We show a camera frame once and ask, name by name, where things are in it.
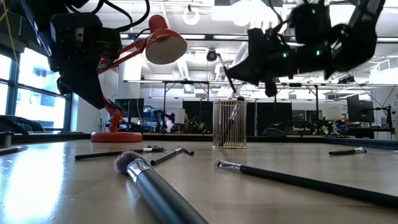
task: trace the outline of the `red desk lamp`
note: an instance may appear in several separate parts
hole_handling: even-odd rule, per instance
[[[187,51],[187,42],[177,32],[167,27],[165,19],[160,15],[154,15],[149,19],[150,36],[147,39],[137,40],[132,44],[121,49],[120,53],[132,50],[130,54],[117,61],[103,59],[101,61],[98,74],[117,67],[119,64],[130,58],[143,53],[146,49],[146,58],[148,61],[165,65],[179,59]],[[118,126],[124,123],[124,112],[116,106],[111,100],[104,96],[105,109],[111,115],[111,124],[109,132],[94,132],[91,134],[92,142],[141,142],[141,133],[117,132]]]

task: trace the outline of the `glass window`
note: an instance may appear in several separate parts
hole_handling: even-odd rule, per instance
[[[58,72],[52,72],[47,57],[25,48],[19,65],[20,84],[59,93],[57,88]]]
[[[9,57],[0,55],[0,78],[9,80],[10,79],[10,69],[11,69],[11,59]]]
[[[0,115],[6,114],[8,86],[0,84]]]
[[[16,116],[39,122],[44,128],[63,128],[65,99],[18,89]]]

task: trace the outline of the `table surface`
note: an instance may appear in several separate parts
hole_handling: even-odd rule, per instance
[[[0,223],[158,223],[129,177],[113,169],[114,157],[75,161],[77,154],[181,144],[179,154],[154,169],[209,223],[396,223],[395,210],[215,169],[215,159],[398,195],[398,155],[329,157],[351,146],[252,143],[246,150],[216,150],[211,142],[28,145],[0,156]],[[162,153],[146,154],[152,159]]]

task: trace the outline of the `lamp base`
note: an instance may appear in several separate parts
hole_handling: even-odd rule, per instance
[[[91,142],[142,142],[142,134],[129,132],[94,132],[91,134]]]

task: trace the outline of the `wire cup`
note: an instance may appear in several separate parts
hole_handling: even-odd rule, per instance
[[[213,148],[245,149],[248,103],[223,100],[213,103]]]

